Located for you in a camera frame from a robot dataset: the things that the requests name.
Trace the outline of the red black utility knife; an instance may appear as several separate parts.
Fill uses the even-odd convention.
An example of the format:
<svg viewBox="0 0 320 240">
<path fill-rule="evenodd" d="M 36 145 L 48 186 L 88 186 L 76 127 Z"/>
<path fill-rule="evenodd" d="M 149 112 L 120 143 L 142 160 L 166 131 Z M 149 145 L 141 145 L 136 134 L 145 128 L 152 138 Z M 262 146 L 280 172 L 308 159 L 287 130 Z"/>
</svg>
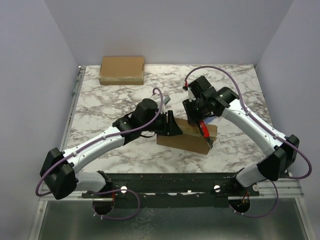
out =
<svg viewBox="0 0 320 240">
<path fill-rule="evenodd" d="M 217 130 L 218 130 L 217 126 L 206 124 L 204 121 L 200 121 L 198 123 L 198 128 L 202 137 L 207 142 L 208 146 L 212 148 L 217 139 Z"/>
</svg>

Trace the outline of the brown cardboard express box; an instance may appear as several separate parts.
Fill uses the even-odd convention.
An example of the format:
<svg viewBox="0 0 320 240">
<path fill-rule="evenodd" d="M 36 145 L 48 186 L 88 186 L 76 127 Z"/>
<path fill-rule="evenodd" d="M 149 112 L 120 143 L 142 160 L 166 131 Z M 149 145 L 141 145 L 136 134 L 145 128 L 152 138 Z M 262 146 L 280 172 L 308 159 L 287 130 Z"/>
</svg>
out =
<svg viewBox="0 0 320 240">
<path fill-rule="evenodd" d="M 182 134 L 176 136 L 158 135 L 156 143 L 161 146 L 207 155 L 212 146 L 202 136 L 198 126 L 196 124 L 189 125 L 186 119 L 175 118 L 175 121 L 182 130 Z"/>
</svg>

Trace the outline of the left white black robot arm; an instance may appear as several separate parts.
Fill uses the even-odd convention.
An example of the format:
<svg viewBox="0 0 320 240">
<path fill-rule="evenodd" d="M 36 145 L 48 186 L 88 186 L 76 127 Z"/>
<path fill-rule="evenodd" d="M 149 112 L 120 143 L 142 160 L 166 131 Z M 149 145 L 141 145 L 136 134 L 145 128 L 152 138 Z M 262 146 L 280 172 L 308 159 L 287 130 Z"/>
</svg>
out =
<svg viewBox="0 0 320 240">
<path fill-rule="evenodd" d="M 141 137 L 142 132 L 159 136 L 179 136 L 182 130 L 173 111 L 162 112 L 154 100 L 145 98 L 134 111 L 117 119 L 101 134 L 87 142 L 64 151 L 51 149 L 40 170 L 41 181 L 56 200 L 61 200 L 75 190 L 91 191 L 106 197 L 111 190 L 110 180 L 102 171 L 80 174 L 80 171 L 107 152 L 120 148 Z"/>
</svg>

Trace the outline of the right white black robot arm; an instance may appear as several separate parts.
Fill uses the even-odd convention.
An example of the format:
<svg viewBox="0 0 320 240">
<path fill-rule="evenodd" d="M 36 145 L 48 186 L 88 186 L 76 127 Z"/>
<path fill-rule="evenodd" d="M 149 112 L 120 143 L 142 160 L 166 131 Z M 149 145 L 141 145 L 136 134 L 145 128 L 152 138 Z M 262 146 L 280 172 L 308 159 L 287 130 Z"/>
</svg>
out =
<svg viewBox="0 0 320 240">
<path fill-rule="evenodd" d="M 228 87 L 185 87 L 188 99 L 182 102 L 189 124 L 197 124 L 204 133 L 202 121 L 210 114 L 223 117 L 242 130 L 260 148 L 264 159 L 239 170 L 229 189 L 240 196 L 254 183 L 281 178 L 296 159 L 299 139 L 273 129 L 241 102 L 240 96 Z"/>
</svg>

